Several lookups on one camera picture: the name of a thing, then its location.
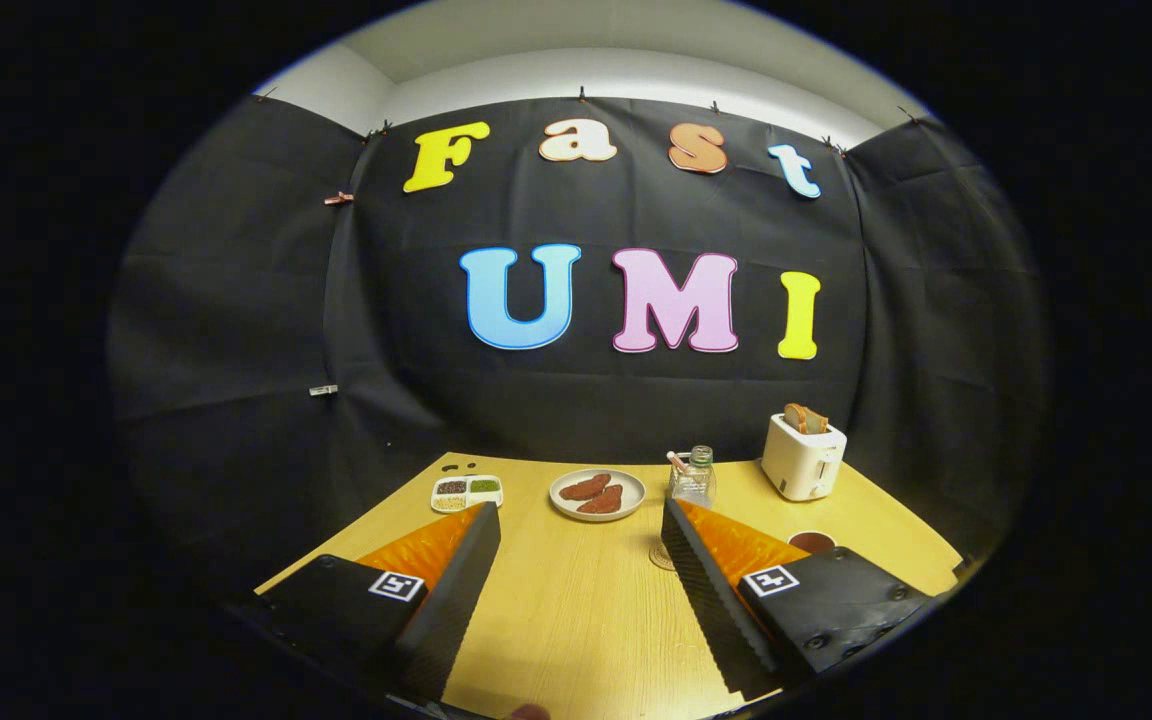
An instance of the meat slice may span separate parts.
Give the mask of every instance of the meat slice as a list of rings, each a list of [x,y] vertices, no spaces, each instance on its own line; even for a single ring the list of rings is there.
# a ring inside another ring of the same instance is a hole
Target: meat slice
[[[608,486],[594,500],[577,507],[576,511],[593,511],[602,515],[605,511],[616,511],[621,509],[621,492],[626,486]]]
[[[593,478],[576,483],[575,486],[561,488],[558,497],[563,498],[563,500],[593,500],[598,493],[602,492],[602,488],[607,487],[609,482],[612,482],[612,475],[597,473]]]

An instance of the orange letter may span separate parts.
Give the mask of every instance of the orange letter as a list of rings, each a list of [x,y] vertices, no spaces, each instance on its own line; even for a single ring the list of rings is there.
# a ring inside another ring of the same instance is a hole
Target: orange letter
[[[727,154],[718,146],[723,143],[723,134],[717,128],[682,123],[669,131],[669,161],[673,167],[695,173],[718,173],[727,167]]]

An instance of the letter m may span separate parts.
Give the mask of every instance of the letter m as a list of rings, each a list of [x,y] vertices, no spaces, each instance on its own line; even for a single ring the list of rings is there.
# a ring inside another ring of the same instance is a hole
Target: letter m
[[[736,334],[732,332],[735,258],[717,252],[696,258],[682,290],[673,282],[655,250],[628,247],[612,256],[612,264],[626,273],[626,328],[612,339],[617,350],[645,353],[655,347],[657,338],[649,331],[649,311],[672,350],[682,344],[692,316],[696,332],[687,339],[692,350],[736,350]]]

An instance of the toaster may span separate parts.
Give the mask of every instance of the toaster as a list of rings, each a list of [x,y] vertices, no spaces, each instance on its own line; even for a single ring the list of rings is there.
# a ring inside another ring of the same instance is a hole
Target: toaster
[[[803,434],[786,423],[785,414],[772,415],[760,464],[786,500],[817,500],[833,492],[846,447],[847,435],[828,423],[826,432]]]

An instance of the glass jar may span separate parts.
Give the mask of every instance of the glass jar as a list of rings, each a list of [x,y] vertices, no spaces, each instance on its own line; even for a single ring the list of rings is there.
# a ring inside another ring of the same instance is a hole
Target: glass jar
[[[679,454],[679,458],[685,461],[687,470],[669,470],[669,497],[713,510],[718,490],[714,452],[707,446],[698,445],[689,454]]]

